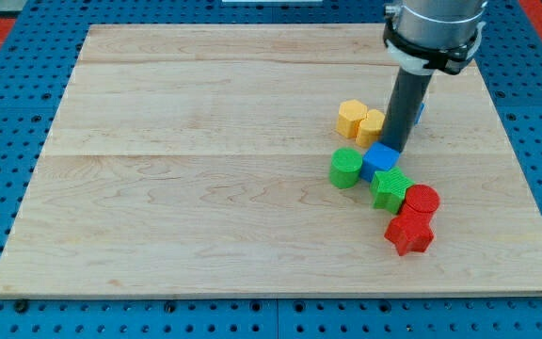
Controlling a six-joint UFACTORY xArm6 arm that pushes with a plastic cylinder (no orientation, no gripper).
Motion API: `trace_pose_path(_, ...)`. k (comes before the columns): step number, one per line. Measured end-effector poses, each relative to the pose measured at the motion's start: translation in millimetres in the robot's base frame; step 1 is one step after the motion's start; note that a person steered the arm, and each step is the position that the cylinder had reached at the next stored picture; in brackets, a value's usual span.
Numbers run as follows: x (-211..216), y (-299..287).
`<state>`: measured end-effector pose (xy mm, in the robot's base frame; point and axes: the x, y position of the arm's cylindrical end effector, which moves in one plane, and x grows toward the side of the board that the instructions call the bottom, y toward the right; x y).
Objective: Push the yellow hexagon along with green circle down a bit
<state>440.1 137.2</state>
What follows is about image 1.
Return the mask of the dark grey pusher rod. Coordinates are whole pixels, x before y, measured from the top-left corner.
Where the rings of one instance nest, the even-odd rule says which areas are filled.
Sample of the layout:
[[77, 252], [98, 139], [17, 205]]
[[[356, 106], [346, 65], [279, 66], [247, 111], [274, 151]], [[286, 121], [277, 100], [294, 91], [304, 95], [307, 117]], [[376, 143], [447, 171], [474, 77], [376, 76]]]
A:
[[380, 142], [401, 152], [417, 119], [432, 75], [417, 75], [400, 69], [388, 104]]

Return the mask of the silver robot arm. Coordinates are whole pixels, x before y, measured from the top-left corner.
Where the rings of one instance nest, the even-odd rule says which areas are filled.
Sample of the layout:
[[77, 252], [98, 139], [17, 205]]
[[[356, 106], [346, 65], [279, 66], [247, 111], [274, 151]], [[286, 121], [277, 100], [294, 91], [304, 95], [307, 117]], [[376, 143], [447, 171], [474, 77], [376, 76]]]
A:
[[384, 5], [383, 42], [399, 64], [380, 142], [401, 152], [434, 72], [461, 73], [482, 41], [486, 0], [396, 0]]

